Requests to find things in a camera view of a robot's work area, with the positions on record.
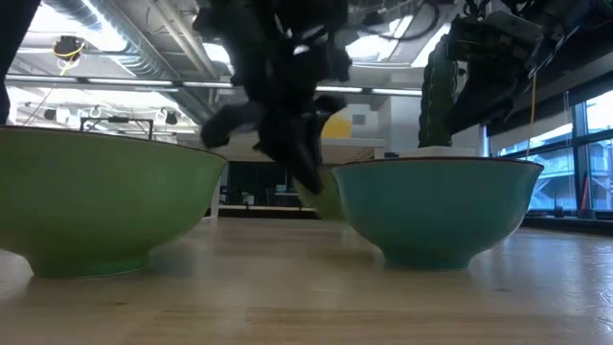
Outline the black metal rig frame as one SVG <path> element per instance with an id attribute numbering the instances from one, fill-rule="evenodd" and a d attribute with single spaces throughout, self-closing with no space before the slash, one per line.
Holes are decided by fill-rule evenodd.
<path id="1" fill-rule="evenodd" d="M 121 117 L 121 116 L 110 116 L 110 117 L 81 117 L 79 124 L 80 132 L 89 132 L 95 130 L 97 125 L 101 122 L 107 122 L 109 124 L 129 124 L 135 123 L 138 126 L 141 124 L 148 124 L 148 129 L 141 128 L 140 131 L 129 131 L 129 130 L 115 130 L 115 133 L 125 134 L 125 135 L 146 135 L 149 141 L 153 140 L 154 135 L 154 121 L 151 119 L 135 119 L 129 117 Z"/>

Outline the tall green cactus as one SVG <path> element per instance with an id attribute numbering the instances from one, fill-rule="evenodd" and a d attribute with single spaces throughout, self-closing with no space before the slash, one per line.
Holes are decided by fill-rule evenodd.
<path id="1" fill-rule="evenodd" d="M 423 71 L 419 148 L 452 146 L 445 121 L 456 100 L 458 64 L 446 56 L 447 43 L 448 34 L 444 34 L 429 54 Z"/>

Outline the yellow bowl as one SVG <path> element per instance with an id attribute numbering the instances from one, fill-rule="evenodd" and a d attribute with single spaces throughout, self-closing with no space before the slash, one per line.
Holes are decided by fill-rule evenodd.
<path id="1" fill-rule="evenodd" d="M 336 113 L 326 121 L 321 137 L 323 139 L 343 139 L 352 137 L 352 121 L 342 113 Z"/>

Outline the orange upright stick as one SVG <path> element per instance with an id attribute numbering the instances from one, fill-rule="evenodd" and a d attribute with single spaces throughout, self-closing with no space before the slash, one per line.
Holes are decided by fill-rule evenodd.
<path id="1" fill-rule="evenodd" d="M 591 219 L 592 209 L 590 200 L 590 175 L 586 172 L 583 176 L 583 185 L 581 190 L 581 203 L 579 209 L 580 219 Z"/>

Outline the teal ceramic bowl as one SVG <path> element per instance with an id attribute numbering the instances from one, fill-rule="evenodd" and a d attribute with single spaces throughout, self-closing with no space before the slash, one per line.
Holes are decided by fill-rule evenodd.
<path id="1" fill-rule="evenodd" d="M 521 225 L 542 165 L 438 156 L 352 162 L 332 169 L 350 227 L 387 262 L 463 269 Z"/>

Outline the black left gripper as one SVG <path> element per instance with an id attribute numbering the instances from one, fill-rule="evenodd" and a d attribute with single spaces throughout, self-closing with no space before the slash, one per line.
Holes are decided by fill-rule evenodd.
<path id="1" fill-rule="evenodd" d="M 306 189 L 320 194 L 323 164 L 321 133 L 341 97 L 317 97 L 321 81 L 347 81 L 352 59 L 343 48 L 324 44 L 283 43 L 277 47 L 223 43 L 247 101 L 224 105 L 201 128 L 208 149 L 225 146 L 243 130 L 256 131 L 259 151 L 287 169 Z"/>

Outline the large green ceramic bowl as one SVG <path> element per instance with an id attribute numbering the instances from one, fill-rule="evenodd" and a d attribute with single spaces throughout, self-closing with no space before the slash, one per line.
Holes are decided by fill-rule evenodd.
<path id="1" fill-rule="evenodd" d="M 159 141 L 0 126 L 0 249 L 45 278 L 141 270 L 202 220 L 227 163 Z"/>

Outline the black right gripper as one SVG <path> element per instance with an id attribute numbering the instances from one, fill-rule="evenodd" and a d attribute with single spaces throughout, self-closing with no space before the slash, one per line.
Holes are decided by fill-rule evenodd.
<path id="1" fill-rule="evenodd" d="M 546 65 L 545 36 L 544 11 L 457 16 L 446 39 L 446 57 L 464 62 L 490 59 L 534 71 Z M 454 135 L 508 114 L 520 76 L 516 65 L 469 63 L 465 86 L 446 117 L 447 132 Z"/>

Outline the long ceiling light strip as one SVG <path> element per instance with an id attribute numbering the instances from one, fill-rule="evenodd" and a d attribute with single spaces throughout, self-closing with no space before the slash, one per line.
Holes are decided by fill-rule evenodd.
<path id="1" fill-rule="evenodd" d="M 224 81 L 182 81 L 182 80 L 140 80 L 140 79 L 116 79 L 116 78 L 92 78 L 92 77 L 63 77 L 46 75 L 23 75 L 8 74 L 6 83 L 50 83 L 50 84 L 88 84 L 88 85 L 111 85 L 121 87 L 145 88 L 154 90 L 178 89 L 178 88 L 207 88 L 207 89 L 233 89 L 234 85 Z M 319 85 L 317 92 L 360 94 L 376 96 L 399 96 L 420 97 L 418 89 L 404 88 L 372 88 L 355 86 Z"/>

